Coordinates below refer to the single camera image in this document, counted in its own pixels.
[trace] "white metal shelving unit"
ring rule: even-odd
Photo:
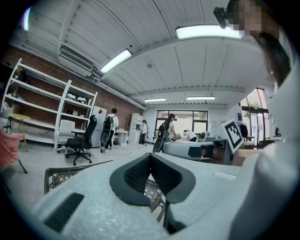
[[[54,133],[52,132],[51,135],[45,135],[45,136],[43,136],[43,135],[39,135],[37,132],[35,132],[35,133],[32,132],[33,128],[30,127],[30,130],[28,132],[25,132],[25,135],[26,135],[26,139],[37,141],[37,142],[43,142],[43,143],[52,143],[57,148],[58,131],[59,131],[59,128],[60,128],[61,117],[62,116],[67,116],[67,117],[71,117],[71,118],[74,118],[74,119],[84,120],[84,121],[86,121],[85,123],[86,123],[86,126],[87,126],[89,118],[92,115],[92,110],[93,110],[93,107],[94,107],[94,104],[95,104],[98,92],[96,92],[95,94],[93,94],[93,93],[87,92],[85,90],[82,90],[82,89],[80,89],[80,88],[78,88],[76,86],[73,86],[71,84],[72,83],[71,80],[69,80],[68,82],[61,81],[61,80],[56,79],[56,78],[54,78],[54,77],[52,77],[50,75],[42,73],[42,72],[40,72],[40,71],[38,71],[38,70],[36,70],[36,69],[34,69],[32,67],[29,67],[29,66],[26,66],[26,65],[22,64],[21,60],[22,59],[19,59],[18,63],[14,67],[14,70],[13,70],[11,76],[10,76],[10,79],[9,79],[8,83],[7,83],[7,86],[6,86],[6,89],[5,89],[4,98],[2,100],[2,109],[1,110],[3,111],[3,106],[4,106],[5,99],[9,98],[9,99],[11,99],[11,100],[13,100],[15,102],[19,102],[19,103],[22,103],[22,104],[25,104],[25,105],[28,105],[28,106],[31,106],[31,107],[34,107],[34,108],[38,108],[38,109],[41,109],[41,110],[48,111],[48,112],[56,114],[56,122],[55,122],[55,124],[51,124],[51,123],[48,123],[48,122],[44,122],[44,121],[40,121],[40,120],[35,120],[35,119],[24,120],[24,122],[27,122],[29,124],[37,126],[36,127],[37,129],[38,129],[38,127],[42,127],[42,128],[48,128],[50,130],[54,130]],[[19,80],[15,79],[14,75],[15,75],[16,70],[19,67],[21,67],[23,69],[23,71],[25,71],[26,75],[35,77],[35,78],[37,78],[37,79],[39,79],[41,81],[44,81],[46,83],[49,83],[49,84],[55,85],[55,86],[57,86],[59,88],[62,88],[63,89],[62,96],[59,96],[59,95],[51,93],[51,92],[49,92],[47,90],[37,88],[35,86],[32,86],[30,84],[27,84],[25,82],[22,82],[22,81],[19,81]],[[44,95],[46,97],[56,99],[60,103],[59,104],[59,108],[57,110],[53,110],[53,109],[49,109],[49,108],[46,108],[46,107],[43,107],[43,106],[39,106],[39,105],[30,103],[30,102],[27,102],[25,100],[22,100],[22,99],[19,99],[19,98],[16,98],[16,97],[13,97],[11,94],[8,94],[8,89],[9,89],[9,86],[11,84],[16,84],[18,87],[22,87],[22,88],[25,88],[25,89],[27,89],[29,91],[33,91],[35,93]],[[67,96],[67,94],[69,92],[70,93],[75,93],[75,94],[77,94],[79,96],[82,96],[84,98],[91,99],[91,104],[90,105],[81,104],[79,102],[76,102],[74,100],[66,98],[66,96]],[[74,115],[62,112],[63,109],[64,109],[65,103],[69,103],[69,104],[76,105],[76,106],[84,108],[86,110],[85,117],[74,116]],[[84,133],[84,131],[80,130],[80,129],[76,129],[76,131]]]
[[[140,140],[140,126],[143,123],[143,116],[139,115],[138,113],[133,113],[131,115],[131,122],[130,122],[130,130],[129,130],[129,137],[128,143],[129,144],[138,144]]]

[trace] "refrigerator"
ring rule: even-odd
[[[97,125],[92,134],[92,147],[98,148],[101,146],[101,134],[106,117],[106,109],[94,106],[92,115],[95,115],[97,119]]]

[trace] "brick wall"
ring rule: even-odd
[[[84,80],[80,77],[44,60],[41,59],[33,54],[30,54],[28,52],[25,52],[23,50],[20,50],[18,48],[9,47],[6,51],[6,53],[3,55],[3,58],[1,59],[1,64],[5,65],[5,62],[9,62],[11,64],[11,68],[13,68],[18,60],[22,58],[22,63],[32,67],[38,71],[41,71],[43,73],[46,73],[50,76],[53,76],[61,81],[67,82],[69,79],[72,80],[72,85],[76,86],[78,88],[81,88],[83,90],[86,90],[88,92],[95,93],[98,92],[95,106],[102,107],[106,109],[108,112],[111,111],[112,108],[117,108],[118,113],[117,116],[119,118],[119,127],[127,129],[127,123],[128,123],[128,116],[132,113],[139,113],[143,114],[142,109],[132,105],[131,103],[119,98],[116,95],[113,95],[112,93]],[[51,84],[48,84],[46,82],[43,82],[41,80],[30,78],[31,84],[33,86],[42,88],[44,90],[47,90],[49,92],[55,93],[57,95],[62,95],[62,89],[55,87]],[[43,95],[37,94],[35,92],[32,92],[27,89],[18,88],[17,93],[22,96],[26,101],[47,107],[50,109],[57,110],[58,109],[58,100],[45,97]],[[39,110],[37,108],[33,108],[24,104],[18,104],[20,107],[20,113],[23,113],[24,115],[28,115],[32,117],[33,119],[46,121],[50,123],[55,123],[55,114],[46,112],[43,110]],[[73,105],[67,105],[65,104],[65,109],[72,108],[75,110],[78,110],[78,114],[80,115],[80,111],[82,111],[82,108],[76,107]],[[69,117],[62,117],[63,119],[72,120],[76,122],[76,127],[80,127],[81,120],[77,120],[74,118]]]

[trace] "floor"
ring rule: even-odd
[[[132,159],[142,156],[146,152],[152,152],[153,145],[147,146],[126,146],[128,149],[112,149],[105,153],[100,153],[100,148],[89,150],[91,160],[94,163],[100,163],[107,160],[122,161],[124,155],[130,154]],[[73,166],[74,157],[66,159],[64,153],[56,153],[53,145],[41,145],[36,143],[28,144],[27,152],[24,146],[20,145],[19,159],[28,171],[25,174],[20,164],[5,168],[1,174],[12,192],[15,200],[26,210],[31,211],[37,202],[44,196],[44,177],[45,170],[50,167],[71,167]],[[78,158],[77,166],[88,165],[89,162],[84,158]]]

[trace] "black pants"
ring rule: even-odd
[[[105,144],[105,149],[108,149],[108,146],[110,146],[110,147],[113,146],[112,145],[112,138],[113,138],[113,135],[114,135],[113,133],[114,133],[114,131],[111,130],[110,133],[109,133],[109,138],[108,138],[108,140],[107,140],[107,142]]]
[[[143,145],[145,144],[145,136],[146,136],[146,134],[143,133],[142,136],[141,136],[141,140],[140,140],[139,144],[143,144]]]
[[[190,141],[190,142],[196,142],[196,140],[197,140],[197,137],[193,137],[193,138],[191,138],[189,141]]]

